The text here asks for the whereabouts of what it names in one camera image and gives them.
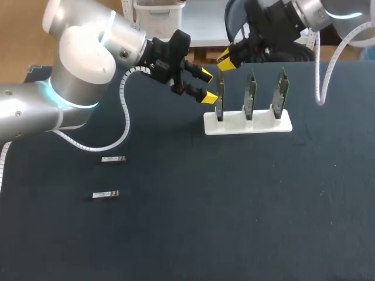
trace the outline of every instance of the white cable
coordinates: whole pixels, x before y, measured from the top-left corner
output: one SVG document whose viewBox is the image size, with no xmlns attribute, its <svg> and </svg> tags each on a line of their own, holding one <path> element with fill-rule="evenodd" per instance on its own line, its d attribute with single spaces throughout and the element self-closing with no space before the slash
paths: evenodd
<svg viewBox="0 0 375 281">
<path fill-rule="evenodd" d="M 335 68 L 336 62 L 339 59 L 342 51 L 346 47 L 346 45 L 353 40 L 359 33 L 365 31 L 366 29 L 370 29 L 375 27 L 375 24 L 372 22 L 366 22 L 357 28 L 353 29 L 341 42 L 341 44 L 337 47 L 335 53 L 333 54 L 327 68 L 327 73 L 324 78 L 322 92 L 320 92 L 320 56 L 321 56 L 321 38 L 319 32 L 316 33 L 316 55 L 315 55 L 315 100 L 318 105 L 323 105 L 326 101 L 327 97 L 327 90 L 329 85 L 329 80 L 332 75 L 333 69 Z"/>
<path fill-rule="evenodd" d="M 7 142 L 4 144 L 1 155 L 0 155 L 0 192 L 1 192 L 1 187 L 2 187 L 2 179 L 4 176 L 4 167 L 5 167 L 5 158 L 6 158 L 6 153 L 8 152 L 9 147 L 11 146 L 12 142 Z"/>
<path fill-rule="evenodd" d="M 102 152 L 102 151 L 113 149 L 116 146 L 120 145 L 125 140 L 125 138 L 127 137 L 128 133 L 129 133 L 129 129 L 130 129 L 129 110 L 128 110 L 127 104 L 125 102 L 125 95 L 124 95 L 125 83 L 127 82 L 128 77 L 132 73 L 135 73 L 137 71 L 141 71 L 141 72 L 144 72 L 144 73 L 147 73 L 147 74 L 150 73 L 150 69 L 148 69 L 146 67 L 136 66 L 136 67 L 132 67 L 123 76 L 123 78 L 121 80 L 121 83 L 120 83 L 120 101 L 121 101 L 121 105 L 122 105 L 122 108 L 123 108 L 124 114 L 125 114 L 125 131 L 122 134 L 122 136 L 115 143 L 113 143 L 112 145 L 105 146 L 103 148 L 90 148 L 88 146 L 84 146 L 84 145 L 76 142 L 74 139 L 72 139 L 71 137 L 67 136 L 66 134 L 64 134 L 61 131 L 54 131 L 54 133 L 56 133 L 57 135 L 61 136 L 64 140 L 66 140 L 67 142 L 71 143 L 75 147 L 77 147 L 77 148 L 79 148 L 81 150 L 89 151 L 89 152 Z"/>
</svg>

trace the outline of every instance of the black table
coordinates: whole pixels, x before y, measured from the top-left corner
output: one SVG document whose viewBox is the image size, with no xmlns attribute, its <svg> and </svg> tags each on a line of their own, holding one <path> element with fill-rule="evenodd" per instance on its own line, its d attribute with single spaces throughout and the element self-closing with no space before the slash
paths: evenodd
<svg viewBox="0 0 375 281">
<path fill-rule="evenodd" d="M 324 107 L 312 63 L 245 66 L 225 76 L 226 110 L 240 110 L 251 67 L 255 107 L 267 109 L 282 66 L 291 133 L 206 136 L 212 107 L 134 74 L 131 132 L 114 151 L 82 152 L 53 133 L 14 142 L 0 280 L 374 279 L 375 64 L 339 63 Z M 122 134 L 120 77 L 74 138 L 101 146 Z M 112 155 L 126 164 L 98 164 Z M 120 199 L 89 200 L 110 190 Z"/>
</svg>

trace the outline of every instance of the white holder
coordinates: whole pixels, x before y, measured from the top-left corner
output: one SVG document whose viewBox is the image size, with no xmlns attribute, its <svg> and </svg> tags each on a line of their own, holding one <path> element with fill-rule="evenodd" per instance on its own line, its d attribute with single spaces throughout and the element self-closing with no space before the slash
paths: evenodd
<svg viewBox="0 0 375 281">
<path fill-rule="evenodd" d="M 242 133 L 281 133 L 293 130 L 287 110 L 276 119 L 272 105 L 269 110 L 254 110 L 253 120 L 246 120 L 245 110 L 224 112 L 223 122 L 217 120 L 216 112 L 207 112 L 204 118 L 206 135 L 238 135 Z"/>
</svg>

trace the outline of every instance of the white bin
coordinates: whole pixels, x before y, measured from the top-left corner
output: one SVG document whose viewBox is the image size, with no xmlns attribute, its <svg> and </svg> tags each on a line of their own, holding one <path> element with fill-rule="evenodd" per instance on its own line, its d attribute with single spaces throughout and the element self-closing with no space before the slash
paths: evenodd
<svg viewBox="0 0 375 281">
<path fill-rule="evenodd" d="M 182 8 L 186 3 L 176 5 L 148 6 L 145 0 L 135 0 L 137 27 L 146 31 L 147 38 L 171 38 L 181 28 Z"/>
</svg>

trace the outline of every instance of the wooden floor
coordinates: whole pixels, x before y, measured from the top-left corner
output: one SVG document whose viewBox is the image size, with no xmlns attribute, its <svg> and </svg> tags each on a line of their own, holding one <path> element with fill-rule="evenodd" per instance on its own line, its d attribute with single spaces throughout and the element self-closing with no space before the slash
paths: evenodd
<svg viewBox="0 0 375 281">
<path fill-rule="evenodd" d="M 122 13 L 120 0 L 98 0 Z M 56 42 L 42 29 L 47 0 L 0 0 L 0 83 L 20 83 L 29 65 L 51 65 Z M 322 60 L 329 60 L 335 47 L 322 49 Z M 214 63 L 217 49 L 194 49 L 188 56 L 197 63 Z M 359 49 L 347 48 L 343 60 L 357 60 Z"/>
</svg>

